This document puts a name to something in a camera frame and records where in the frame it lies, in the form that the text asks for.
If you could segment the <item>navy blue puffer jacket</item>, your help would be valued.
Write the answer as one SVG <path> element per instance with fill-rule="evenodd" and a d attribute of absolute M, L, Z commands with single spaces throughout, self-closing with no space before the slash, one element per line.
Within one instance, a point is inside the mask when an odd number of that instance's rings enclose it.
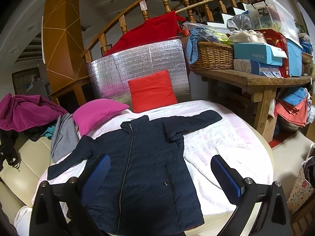
<path fill-rule="evenodd" d="M 150 120 L 142 116 L 98 138 L 83 136 L 74 151 L 47 170 L 52 180 L 101 154 L 110 168 L 86 210 L 114 235 L 176 235 L 204 223 L 201 205 L 185 164 L 184 135 L 221 120 L 213 110 L 192 117 Z"/>

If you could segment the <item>floral gift bag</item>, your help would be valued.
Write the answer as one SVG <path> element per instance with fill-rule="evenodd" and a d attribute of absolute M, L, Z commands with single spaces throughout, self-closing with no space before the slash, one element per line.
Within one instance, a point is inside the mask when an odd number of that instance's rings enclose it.
<path fill-rule="evenodd" d="M 297 179 L 287 200 L 289 212 L 295 214 L 314 193 L 314 156 L 302 162 Z"/>

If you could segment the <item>cream leather sofa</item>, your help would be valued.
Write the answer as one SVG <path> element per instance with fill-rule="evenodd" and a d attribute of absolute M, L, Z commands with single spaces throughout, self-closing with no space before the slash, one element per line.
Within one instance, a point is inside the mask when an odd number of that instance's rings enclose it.
<path fill-rule="evenodd" d="M 3 163 L 1 179 L 26 206 L 32 207 L 38 181 L 52 164 L 50 147 L 51 141 L 47 137 L 33 142 L 20 133 L 14 146 L 20 158 L 18 167 L 8 165 L 6 161 Z"/>

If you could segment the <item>grey garment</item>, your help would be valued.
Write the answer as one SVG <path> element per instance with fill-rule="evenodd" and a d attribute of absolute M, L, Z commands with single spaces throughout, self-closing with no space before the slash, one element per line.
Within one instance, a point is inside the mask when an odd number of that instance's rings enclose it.
<path fill-rule="evenodd" d="M 51 140 L 51 159 L 54 163 L 71 153 L 77 146 L 79 137 L 73 121 L 73 114 L 66 113 L 57 119 Z"/>

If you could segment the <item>white pink blanket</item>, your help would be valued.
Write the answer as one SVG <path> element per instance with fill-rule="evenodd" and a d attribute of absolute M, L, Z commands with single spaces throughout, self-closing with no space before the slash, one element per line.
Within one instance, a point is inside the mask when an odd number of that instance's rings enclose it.
<path fill-rule="evenodd" d="M 272 183 L 273 166 L 268 152 L 253 131 L 229 109 L 208 101 L 177 103 L 141 113 L 126 109 L 84 136 L 98 138 L 119 129 L 123 122 L 142 116 L 150 120 L 172 116 L 192 117 L 207 110 L 216 111 L 221 120 L 186 133 L 183 158 L 195 186 L 202 214 L 207 216 L 232 212 L 235 205 L 229 202 L 211 170 L 212 157 L 220 155 L 243 178 L 250 177 L 257 184 Z M 86 168 L 86 162 L 82 161 L 52 180 L 47 178 L 47 169 L 41 180 L 49 184 L 65 183 L 70 177 L 79 177 Z"/>

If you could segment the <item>folded coral blue towels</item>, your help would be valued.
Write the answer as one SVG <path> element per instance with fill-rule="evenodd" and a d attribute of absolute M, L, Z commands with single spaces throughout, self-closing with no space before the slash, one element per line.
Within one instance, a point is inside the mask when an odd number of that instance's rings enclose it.
<path fill-rule="evenodd" d="M 287 88 L 275 104 L 274 112 L 299 127 L 307 124 L 308 91 L 304 87 Z"/>

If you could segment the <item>magenta pillow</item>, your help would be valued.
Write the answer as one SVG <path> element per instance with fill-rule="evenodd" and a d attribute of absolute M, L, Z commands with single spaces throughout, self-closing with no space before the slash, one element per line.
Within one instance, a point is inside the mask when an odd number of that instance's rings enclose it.
<path fill-rule="evenodd" d="M 129 105 L 111 99 L 96 99 L 79 107 L 73 113 L 73 121 L 83 136 L 128 108 Z"/>

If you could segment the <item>silver foil insulation board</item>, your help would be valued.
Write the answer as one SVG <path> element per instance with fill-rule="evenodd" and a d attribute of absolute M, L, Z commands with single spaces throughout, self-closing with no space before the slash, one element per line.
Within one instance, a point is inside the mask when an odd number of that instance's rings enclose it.
<path fill-rule="evenodd" d="M 168 70 L 178 102 L 191 98 L 182 43 L 161 41 L 123 50 L 88 63 L 90 82 L 97 99 L 131 105 L 129 80 Z"/>

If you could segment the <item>red cushion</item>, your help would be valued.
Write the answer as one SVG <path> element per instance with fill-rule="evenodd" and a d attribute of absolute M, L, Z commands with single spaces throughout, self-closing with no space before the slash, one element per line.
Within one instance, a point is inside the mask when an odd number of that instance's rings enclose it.
<path fill-rule="evenodd" d="M 135 113 L 177 103 L 168 70 L 129 80 L 128 85 Z"/>

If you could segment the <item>light blue shoe box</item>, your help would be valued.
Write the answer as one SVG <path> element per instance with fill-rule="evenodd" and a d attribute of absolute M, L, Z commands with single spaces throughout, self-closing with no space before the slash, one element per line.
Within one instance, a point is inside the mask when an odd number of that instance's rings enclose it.
<path fill-rule="evenodd" d="M 233 45 L 234 58 L 253 60 L 268 65 L 283 65 L 287 54 L 281 48 L 264 43 L 236 43 Z"/>

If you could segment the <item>red gift box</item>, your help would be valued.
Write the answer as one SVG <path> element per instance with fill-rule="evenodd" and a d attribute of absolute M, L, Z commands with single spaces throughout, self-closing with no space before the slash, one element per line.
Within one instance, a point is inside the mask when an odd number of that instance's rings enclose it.
<path fill-rule="evenodd" d="M 256 31 L 264 35 L 265 40 L 268 44 L 282 49 L 286 53 L 286 55 L 288 55 L 287 39 L 283 34 L 276 32 L 271 28 L 257 29 Z M 284 78 L 289 78 L 288 58 L 283 58 L 283 65 L 280 67 L 279 70 Z"/>

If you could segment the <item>blue cloth in basket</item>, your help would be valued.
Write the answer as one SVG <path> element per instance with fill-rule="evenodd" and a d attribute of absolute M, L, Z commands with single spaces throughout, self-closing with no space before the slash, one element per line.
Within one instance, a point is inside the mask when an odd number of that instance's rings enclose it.
<path fill-rule="evenodd" d="M 199 41 L 217 41 L 215 30 L 206 27 L 196 27 L 190 30 L 190 35 L 186 44 L 186 59 L 189 65 L 198 60 L 197 43 Z"/>

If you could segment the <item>clear plastic storage bin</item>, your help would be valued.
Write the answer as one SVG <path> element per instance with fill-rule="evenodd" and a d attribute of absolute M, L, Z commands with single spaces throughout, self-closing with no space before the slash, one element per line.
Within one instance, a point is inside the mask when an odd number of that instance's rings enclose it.
<path fill-rule="evenodd" d="M 273 29 L 302 48 L 294 17 L 277 0 L 261 0 L 246 8 L 254 30 Z"/>

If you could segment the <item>red garment on railing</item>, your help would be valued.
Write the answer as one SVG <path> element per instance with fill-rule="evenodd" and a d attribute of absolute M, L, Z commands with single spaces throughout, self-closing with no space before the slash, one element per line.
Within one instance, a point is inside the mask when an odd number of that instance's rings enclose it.
<path fill-rule="evenodd" d="M 133 47 L 167 41 L 176 37 L 181 31 L 178 22 L 185 21 L 185 18 L 175 14 L 174 11 L 150 18 L 138 27 L 127 31 L 103 57 Z"/>

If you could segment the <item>wooden stair railing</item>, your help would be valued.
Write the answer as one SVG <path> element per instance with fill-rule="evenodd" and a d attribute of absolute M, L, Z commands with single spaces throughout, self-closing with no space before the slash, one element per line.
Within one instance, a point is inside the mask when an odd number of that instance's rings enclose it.
<path fill-rule="evenodd" d="M 170 11 L 186 20 L 224 26 L 259 0 L 80 0 L 86 62 L 103 56 L 130 29 Z"/>

